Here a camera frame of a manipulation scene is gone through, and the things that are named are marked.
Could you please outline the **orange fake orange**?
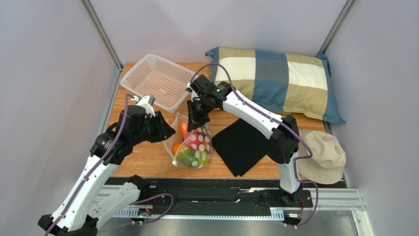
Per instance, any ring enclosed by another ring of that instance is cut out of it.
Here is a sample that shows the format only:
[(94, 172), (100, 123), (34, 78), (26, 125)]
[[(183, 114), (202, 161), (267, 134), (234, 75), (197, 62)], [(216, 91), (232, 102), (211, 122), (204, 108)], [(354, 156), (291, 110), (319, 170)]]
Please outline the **orange fake orange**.
[(179, 125), (179, 131), (180, 131), (180, 133), (181, 133), (182, 135), (187, 135), (187, 134), (189, 134), (189, 132), (187, 131), (187, 126), (188, 126), (188, 124), (187, 124), (186, 122), (182, 122), (182, 123)]

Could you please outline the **red fake apple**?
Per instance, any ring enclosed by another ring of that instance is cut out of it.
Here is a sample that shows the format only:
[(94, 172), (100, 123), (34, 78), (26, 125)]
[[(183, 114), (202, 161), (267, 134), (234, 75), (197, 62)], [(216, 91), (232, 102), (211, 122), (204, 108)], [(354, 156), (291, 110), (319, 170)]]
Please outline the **red fake apple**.
[(183, 141), (192, 150), (211, 151), (211, 132), (206, 128), (198, 128), (183, 136)]

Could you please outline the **clear zip top bag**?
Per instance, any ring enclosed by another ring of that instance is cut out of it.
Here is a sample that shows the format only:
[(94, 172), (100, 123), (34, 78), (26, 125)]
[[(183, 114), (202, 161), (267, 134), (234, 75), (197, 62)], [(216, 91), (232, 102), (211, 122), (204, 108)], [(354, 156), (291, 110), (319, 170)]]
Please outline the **clear zip top bag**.
[(207, 125), (187, 131), (188, 117), (177, 113), (171, 127), (175, 134), (164, 141), (164, 147), (175, 167), (203, 168), (211, 158), (211, 131)]

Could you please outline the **green orange fake mango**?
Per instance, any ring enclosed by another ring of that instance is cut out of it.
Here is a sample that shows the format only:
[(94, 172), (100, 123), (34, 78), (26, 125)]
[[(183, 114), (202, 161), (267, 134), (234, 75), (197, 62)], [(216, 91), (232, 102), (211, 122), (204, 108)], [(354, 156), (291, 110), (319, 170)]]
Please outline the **green orange fake mango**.
[(198, 165), (195, 153), (188, 146), (179, 147), (177, 160), (186, 167), (196, 167)]

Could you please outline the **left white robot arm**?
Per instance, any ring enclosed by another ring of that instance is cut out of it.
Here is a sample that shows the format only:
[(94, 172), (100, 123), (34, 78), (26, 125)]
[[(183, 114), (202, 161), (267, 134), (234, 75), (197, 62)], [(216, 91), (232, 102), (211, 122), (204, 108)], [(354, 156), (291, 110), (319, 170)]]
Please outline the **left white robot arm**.
[(54, 236), (95, 236), (100, 228), (125, 206), (142, 198), (150, 184), (134, 175), (115, 193), (95, 203), (110, 175), (142, 142), (157, 143), (175, 134), (159, 111), (148, 105), (127, 105), (99, 135), (82, 174), (63, 203), (52, 214), (43, 215), (38, 225)]

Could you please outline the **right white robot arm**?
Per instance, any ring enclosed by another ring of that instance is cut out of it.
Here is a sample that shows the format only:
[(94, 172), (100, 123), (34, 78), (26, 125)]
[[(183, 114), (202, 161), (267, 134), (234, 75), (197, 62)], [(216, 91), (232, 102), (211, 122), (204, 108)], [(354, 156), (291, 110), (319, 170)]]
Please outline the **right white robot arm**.
[(297, 121), (292, 115), (282, 117), (269, 112), (242, 95), (231, 82), (215, 85), (200, 75), (186, 86), (196, 95), (187, 102), (188, 126), (191, 131), (210, 121), (209, 113), (220, 109), (231, 113), (254, 127), (268, 141), (268, 157), (277, 163), (280, 189), (289, 202), (296, 202), (302, 193), (297, 156), (304, 141), (299, 135)]

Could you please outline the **small orange fake fruit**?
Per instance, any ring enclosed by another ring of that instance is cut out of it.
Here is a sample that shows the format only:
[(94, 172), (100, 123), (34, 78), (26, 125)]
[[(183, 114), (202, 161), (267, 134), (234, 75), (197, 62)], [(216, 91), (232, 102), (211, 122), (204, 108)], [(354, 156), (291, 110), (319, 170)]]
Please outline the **small orange fake fruit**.
[(181, 146), (181, 143), (175, 143), (175, 144), (173, 144), (173, 146), (172, 146), (172, 154), (173, 155), (176, 155), (176, 153), (177, 153), (177, 151), (178, 151), (178, 149), (179, 149), (180, 146)]

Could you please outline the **green fake apple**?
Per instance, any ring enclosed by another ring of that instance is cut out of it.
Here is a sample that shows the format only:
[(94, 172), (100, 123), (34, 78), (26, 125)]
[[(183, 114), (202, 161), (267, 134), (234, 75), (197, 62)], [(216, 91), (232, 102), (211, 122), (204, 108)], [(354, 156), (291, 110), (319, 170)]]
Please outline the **green fake apple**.
[(198, 166), (204, 166), (209, 160), (208, 153), (206, 151), (197, 150), (195, 152), (195, 157), (198, 160)]

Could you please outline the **white plastic basket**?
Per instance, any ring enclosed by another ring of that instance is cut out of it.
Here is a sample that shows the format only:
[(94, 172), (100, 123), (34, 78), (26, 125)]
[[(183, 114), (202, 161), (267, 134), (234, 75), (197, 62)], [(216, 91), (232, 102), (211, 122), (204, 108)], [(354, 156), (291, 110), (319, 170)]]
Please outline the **white plastic basket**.
[(155, 54), (139, 60), (120, 81), (120, 85), (139, 97), (153, 95), (154, 105), (174, 113), (185, 98), (194, 72)]

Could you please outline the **black folded cloth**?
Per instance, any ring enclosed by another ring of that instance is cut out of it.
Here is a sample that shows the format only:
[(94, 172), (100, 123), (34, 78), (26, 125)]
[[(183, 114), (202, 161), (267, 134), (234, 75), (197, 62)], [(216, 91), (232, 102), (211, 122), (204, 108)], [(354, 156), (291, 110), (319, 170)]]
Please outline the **black folded cloth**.
[(234, 177), (279, 178), (276, 165), (267, 157), (268, 139), (243, 119), (218, 132), (211, 141)]

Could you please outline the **blue beige checkered pillow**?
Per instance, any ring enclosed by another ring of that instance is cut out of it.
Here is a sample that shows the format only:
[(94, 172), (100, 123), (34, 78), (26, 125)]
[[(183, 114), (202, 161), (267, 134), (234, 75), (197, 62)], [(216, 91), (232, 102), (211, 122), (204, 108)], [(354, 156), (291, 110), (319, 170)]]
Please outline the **blue beige checkered pillow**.
[(346, 123), (334, 96), (329, 60), (322, 53), (309, 57), (216, 47), (205, 54), (211, 58), (213, 83), (232, 83), (266, 110)]

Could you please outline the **beige bucket hat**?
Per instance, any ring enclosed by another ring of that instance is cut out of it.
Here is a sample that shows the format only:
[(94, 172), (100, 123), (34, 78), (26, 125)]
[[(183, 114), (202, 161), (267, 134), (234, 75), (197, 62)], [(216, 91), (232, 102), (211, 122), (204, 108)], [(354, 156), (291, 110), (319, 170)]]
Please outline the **beige bucket hat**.
[(319, 184), (335, 184), (343, 178), (346, 153), (336, 137), (317, 130), (300, 130), (299, 136), (313, 156), (297, 161), (298, 172)]

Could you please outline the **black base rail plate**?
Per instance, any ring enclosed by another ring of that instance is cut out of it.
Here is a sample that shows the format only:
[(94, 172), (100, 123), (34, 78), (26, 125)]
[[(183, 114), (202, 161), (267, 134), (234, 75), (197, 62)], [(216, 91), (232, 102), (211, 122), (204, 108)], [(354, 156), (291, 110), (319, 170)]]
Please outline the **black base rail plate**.
[(278, 179), (147, 178), (147, 197), (169, 193), (174, 197), (152, 200), (152, 212), (177, 216), (269, 216), (272, 207), (310, 209), (315, 204), (313, 184), (303, 184), (299, 198), (290, 201)]

